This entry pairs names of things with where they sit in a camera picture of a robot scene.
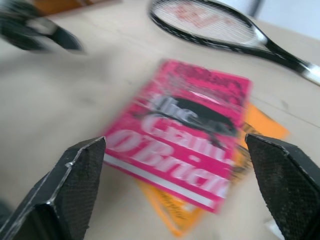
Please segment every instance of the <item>white wall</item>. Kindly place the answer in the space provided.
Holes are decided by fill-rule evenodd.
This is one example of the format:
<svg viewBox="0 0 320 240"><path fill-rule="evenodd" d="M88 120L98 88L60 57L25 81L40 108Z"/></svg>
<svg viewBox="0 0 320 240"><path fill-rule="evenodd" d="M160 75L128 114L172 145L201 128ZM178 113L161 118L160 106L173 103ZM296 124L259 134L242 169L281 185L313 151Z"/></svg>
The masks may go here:
<svg viewBox="0 0 320 240"><path fill-rule="evenodd" d="M257 19L320 40L320 0L264 0Z"/></svg>
<svg viewBox="0 0 320 240"><path fill-rule="evenodd" d="M237 9L238 11L244 14L249 14L252 10L252 6L256 2L256 0L219 0L219 1Z"/></svg>

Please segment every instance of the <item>white lettering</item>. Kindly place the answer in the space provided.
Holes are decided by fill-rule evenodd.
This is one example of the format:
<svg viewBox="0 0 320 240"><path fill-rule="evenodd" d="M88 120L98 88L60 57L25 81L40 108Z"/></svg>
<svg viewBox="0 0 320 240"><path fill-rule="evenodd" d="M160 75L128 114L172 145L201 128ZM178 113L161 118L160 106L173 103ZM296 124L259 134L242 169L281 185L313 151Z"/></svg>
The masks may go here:
<svg viewBox="0 0 320 240"><path fill-rule="evenodd" d="M146 116L141 123L142 130L145 131L147 134L151 134L156 137L162 137L164 132L155 127L157 121L162 118L164 117L160 114L150 114Z"/></svg>
<svg viewBox="0 0 320 240"><path fill-rule="evenodd" d="M127 152L140 144L142 137L139 133L132 130L120 130L107 137L107 149L115 152Z"/></svg>
<svg viewBox="0 0 320 240"><path fill-rule="evenodd" d="M213 146L208 141L205 141L203 154L210 157L212 155L212 148Z"/></svg>
<svg viewBox="0 0 320 240"><path fill-rule="evenodd" d="M225 151L219 147L215 149L214 158L220 162L223 162L225 160Z"/></svg>
<svg viewBox="0 0 320 240"><path fill-rule="evenodd" d="M188 175L185 181L192 186L198 187L199 178L205 179L206 177L208 177L208 173L209 172L204 169L196 168L192 170L192 172Z"/></svg>
<svg viewBox="0 0 320 240"><path fill-rule="evenodd" d="M193 161L195 161L197 163L201 162L201 159L199 157L197 157L197 156L194 156L194 155L189 155L189 159L193 160Z"/></svg>
<svg viewBox="0 0 320 240"><path fill-rule="evenodd" d="M202 186L201 189L212 192L212 189L219 183L219 181L223 179L222 177L212 174L211 178L209 178Z"/></svg>
<svg viewBox="0 0 320 240"><path fill-rule="evenodd" d="M207 140L202 137L194 137L194 143L193 143L192 150L195 152L201 153L201 146L202 146L203 142L205 142L205 141L207 141Z"/></svg>
<svg viewBox="0 0 320 240"><path fill-rule="evenodd" d="M173 168L173 166L180 163L182 163L180 159L170 156L170 157L167 157L164 161L159 162L159 164L155 167L155 169L162 172L168 172L169 169Z"/></svg>
<svg viewBox="0 0 320 240"><path fill-rule="evenodd" d="M177 141L175 141L176 144L185 147L187 149L191 149L190 145L191 145L191 141L192 141L193 136L186 132L186 131L182 131L181 132L181 138L177 139Z"/></svg>
<svg viewBox="0 0 320 240"><path fill-rule="evenodd" d="M138 151L132 158L149 166L155 166L164 159L163 156L171 155L173 152L173 147L154 139L146 147Z"/></svg>
<svg viewBox="0 0 320 240"><path fill-rule="evenodd" d="M177 106L178 101L170 96L154 95L149 108L162 114L168 115L178 120L189 123L189 117L197 118L198 115L190 109L184 109Z"/></svg>
<svg viewBox="0 0 320 240"><path fill-rule="evenodd" d="M181 162L180 166L178 166L173 172L172 172L172 177L176 179L184 179L184 176L186 175L187 172L189 172L191 169L193 169L194 166L187 163L187 162Z"/></svg>
<svg viewBox="0 0 320 240"><path fill-rule="evenodd" d="M163 139L169 141L169 142L176 142L176 136L177 136L178 130L172 126L169 126L165 131L165 137Z"/></svg>

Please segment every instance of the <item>white stripe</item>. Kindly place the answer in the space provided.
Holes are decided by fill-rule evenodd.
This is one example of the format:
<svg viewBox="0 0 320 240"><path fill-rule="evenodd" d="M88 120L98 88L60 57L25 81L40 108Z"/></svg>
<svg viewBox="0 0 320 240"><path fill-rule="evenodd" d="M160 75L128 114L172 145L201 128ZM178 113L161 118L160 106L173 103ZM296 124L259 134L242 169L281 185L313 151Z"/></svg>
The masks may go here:
<svg viewBox="0 0 320 240"><path fill-rule="evenodd" d="M114 165L114 166L117 166L117 167L120 167L124 170L127 170L135 175L138 175L144 179L147 179L153 183L156 183L166 189L169 189L171 191L174 191L178 194L181 194L189 199L192 199L202 205L205 205L207 207L212 207L214 206L214 201L207 198L207 197L204 197L204 196L201 196L193 191L190 191L188 189L185 189L175 183L172 183L168 180L165 180L161 177L158 177L150 172L147 172L145 170L142 170L141 168L138 168L136 166L133 166L127 162L124 162L124 161L121 161L113 156L110 156L108 154L104 154L104 158L103 160L106 162L106 163L109 163L111 165Z"/></svg>

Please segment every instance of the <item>racket frame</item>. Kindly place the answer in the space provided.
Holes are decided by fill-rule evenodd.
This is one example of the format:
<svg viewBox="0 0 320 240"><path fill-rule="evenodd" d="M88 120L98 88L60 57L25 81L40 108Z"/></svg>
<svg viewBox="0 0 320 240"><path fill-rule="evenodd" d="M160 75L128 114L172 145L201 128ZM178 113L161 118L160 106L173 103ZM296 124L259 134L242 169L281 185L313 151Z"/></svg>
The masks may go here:
<svg viewBox="0 0 320 240"><path fill-rule="evenodd" d="M154 13L155 7L158 4L164 3L166 1L180 2L182 0L153 0L149 6L149 11L148 11L149 17L151 18L151 20L158 27L165 30L166 32L178 38L181 38L185 41L192 42L205 47L252 55L252 56L256 56L256 57L260 57L260 58L272 61L274 63L287 67L295 71L299 75L303 76L304 78L320 85L320 67L319 66L306 62L300 58L297 58L296 56L282 49L275 42L273 42L268 36L266 36L255 23L253 23L248 17L246 17L236 9L216 1L188 0L190 2L204 4L208 7L216 7L216 8L223 9L224 11L229 12L233 17L244 22L247 26L251 28L251 30L255 34L255 38L245 43L235 44L231 42L222 42L214 38L202 37L200 35L197 35L191 32L186 32L182 29L171 26L170 24L163 21ZM258 44L264 45L269 51L254 47L254 46L257 46Z"/></svg>

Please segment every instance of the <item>pink book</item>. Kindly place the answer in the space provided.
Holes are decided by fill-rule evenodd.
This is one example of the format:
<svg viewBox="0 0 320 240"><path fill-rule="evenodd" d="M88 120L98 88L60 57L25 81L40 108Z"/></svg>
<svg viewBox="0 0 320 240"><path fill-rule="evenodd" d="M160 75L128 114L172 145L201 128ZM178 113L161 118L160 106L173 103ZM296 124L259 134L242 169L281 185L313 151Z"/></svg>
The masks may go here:
<svg viewBox="0 0 320 240"><path fill-rule="evenodd" d="M243 77L164 61L105 132L104 162L217 212L250 85Z"/></svg>

